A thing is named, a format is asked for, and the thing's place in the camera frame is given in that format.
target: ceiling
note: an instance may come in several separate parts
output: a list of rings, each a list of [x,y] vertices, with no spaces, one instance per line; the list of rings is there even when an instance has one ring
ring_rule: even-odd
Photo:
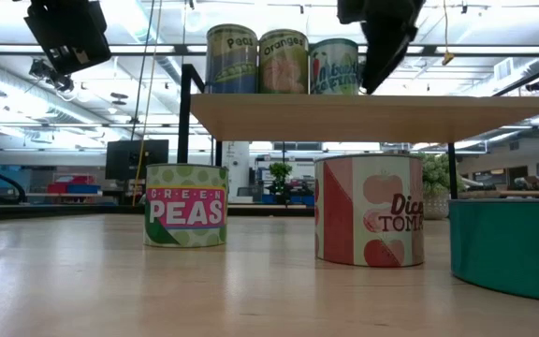
[[[330,37],[346,37],[365,43],[357,24],[340,25],[335,16],[334,1],[328,0],[267,0],[258,1],[196,1],[195,9],[183,1],[162,2],[159,25],[159,43],[205,44],[209,28],[220,23],[238,23],[252,28],[259,36],[276,28],[297,29],[306,34],[310,42]],[[465,1],[467,12],[462,13],[461,1],[447,1],[448,25],[441,0],[428,0],[422,9],[417,26],[415,44],[450,45],[539,45],[539,1]],[[28,1],[0,0],[0,45],[36,44],[23,21]],[[108,23],[106,37],[110,44],[140,44],[137,31],[147,27],[151,0],[101,0]],[[156,21],[158,1],[154,2]],[[28,74],[38,56],[10,55],[9,49],[0,53],[0,70],[28,83],[35,79]],[[177,71],[183,64],[193,64],[205,78],[205,56],[170,56]],[[494,66],[504,57],[457,57],[442,66],[442,57],[406,57],[391,76],[380,86],[376,95],[471,95],[475,88],[490,81]],[[516,64],[528,64],[536,58],[516,59]],[[118,56],[105,64],[94,66],[72,75],[76,89],[61,95],[42,81],[36,87],[50,93],[49,104],[59,99],[69,101],[71,109],[86,110],[100,118],[97,122],[123,124],[136,115],[144,122],[149,107],[148,123],[176,124],[180,106],[180,88],[168,73],[156,65],[153,76],[151,56]],[[151,99],[148,99],[151,86]],[[127,95],[122,106],[113,105],[110,94]],[[117,109],[113,114],[109,108]],[[193,125],[193,134],[207,134],[204,128]],[[172,138],[177,127],[150,128],[152,138]]]

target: pipe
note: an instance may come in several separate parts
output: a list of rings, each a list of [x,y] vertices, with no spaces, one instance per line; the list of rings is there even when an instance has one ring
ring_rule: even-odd
[[[25,81],[15,75],[0,69],[0,83],[4,83],[18,92],[19,95],[25,93],[27,104],[32,106],[42,105],[45,109],[55,110],[57,115],[52,118],[63,118],[69,116],[82,123],[109,123],[110,121],[98,116],[97,114],[83,109],[71,102],[65,102],[57,95],[53,95],[44,89],[35,86],[33,83]],[[125,137],[130,137],[126,130],[118,130],[118,134]]]

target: canned food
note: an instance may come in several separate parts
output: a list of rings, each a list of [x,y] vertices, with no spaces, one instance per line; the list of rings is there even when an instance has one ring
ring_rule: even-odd
[[[311,94],[357,95],[358,45],[346,38],[315,44],[311,56]]]
[[[259,42],[259,93],[309,93],[307,37],[279,29],[267,32]]]
[[[315,254],[358,266],[424,261],[421,159],[404,154],[315,162]]]
[[[253,94],[257,90],[257,36],[237,24],[207,33],[207,93]]]
[[[149,165],[144,243],[158,247],[226,243],[227,184],[227,168]]]

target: oranges can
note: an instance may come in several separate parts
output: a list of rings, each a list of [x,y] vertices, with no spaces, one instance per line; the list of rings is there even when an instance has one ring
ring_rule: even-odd
[[[259,40],[259,93],[309,93],[309,43],[301,32],[279,29]]]

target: shelf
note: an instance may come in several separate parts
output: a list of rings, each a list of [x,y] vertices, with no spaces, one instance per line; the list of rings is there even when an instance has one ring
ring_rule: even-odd
[[[454,142],[539,114],[539,97],[200,94],[218,140]]]

